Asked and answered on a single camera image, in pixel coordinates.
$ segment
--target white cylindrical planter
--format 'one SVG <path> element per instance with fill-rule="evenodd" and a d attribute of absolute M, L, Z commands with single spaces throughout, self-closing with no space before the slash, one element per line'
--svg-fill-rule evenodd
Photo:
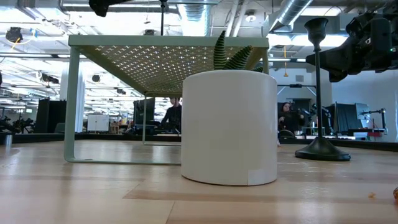
<path fill-rule="evenodd" d="M 217 70 L 185 79 L 182 175 L 220 185 L 276 180 L 274 78 L 245 70 Z"/>

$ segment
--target perforated tabletop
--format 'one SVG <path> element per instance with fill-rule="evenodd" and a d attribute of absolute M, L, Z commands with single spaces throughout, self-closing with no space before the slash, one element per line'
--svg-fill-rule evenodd
<path fill-rule="evenodd" d="M 71 35 L 69 45 L 147 96 L 181 96 L 189 75 L 213 69 L 217 37 Z M 227 37 L 227 57 L 254 47 L 251 64 L 266 55 L 267 38 Z"/>

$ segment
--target person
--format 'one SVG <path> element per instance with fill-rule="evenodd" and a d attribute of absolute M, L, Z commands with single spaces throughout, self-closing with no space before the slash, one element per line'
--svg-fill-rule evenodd
<path fill-rule="evenodd" d="M 278 113 L 279 129 L 291 131 L 299 131 L 300 126 L 304 125 L 304 115 L 295 113 L 290 110 L 290 103 L 285 102 Z"/>
<path fill-rule="evenodd" d="M 169 121 L 168 127 L 177 129 L 181 132 L 182 106 L 180 104 L 180 98 L 170 98 L 170 103 L 173 106 L 167 109 L 166 115 L 164 116 L 161 124 L 162 126 L 165 126 L 167 121 Z"/>

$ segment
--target green plant leaf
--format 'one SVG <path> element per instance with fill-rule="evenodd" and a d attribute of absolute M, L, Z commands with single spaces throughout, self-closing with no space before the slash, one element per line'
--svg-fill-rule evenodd
<path fill-rule="evenodd" d="M 225 30 L 218 37 L 216 45 L 214 47 L 214 53 L 213 53 L 214 70 L 221 70 L 225 66 L 226 53 L 225 53 L 224 41 L 225 41 Z"/>
<path fill-rule="evenodd" d="M 243 70 L 252 51 L 252 46 L 247 46 L 232 56 L 224 66 L 224 70 Z"/>
<path fill-rule="evenodd" d="M 254 71 L 254 72 L 261 72 L 261 73 L 262 73 L 263 70 L 264 70 L 264 67 L 263 67 L 263 66 L 260 66 L 260 67 L 254 68 L 252 71 Z"/>

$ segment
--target wooden table surface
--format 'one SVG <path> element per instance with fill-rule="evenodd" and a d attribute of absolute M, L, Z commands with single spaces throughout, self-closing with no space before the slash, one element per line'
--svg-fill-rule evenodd
<path fill-rule="evenodd" d="M 79 156 L 180 160 L 179 147 L 75 144 Z M 344 149 L 351 162 L 320 162 L 295 158 L 301 147 L 278 148 L 278 179 L 256 187 L 192 182 L 180 166 L 67 163 L 62 142 L 2 147 L 0 223 L 398 223 L 398 153 Z"/>

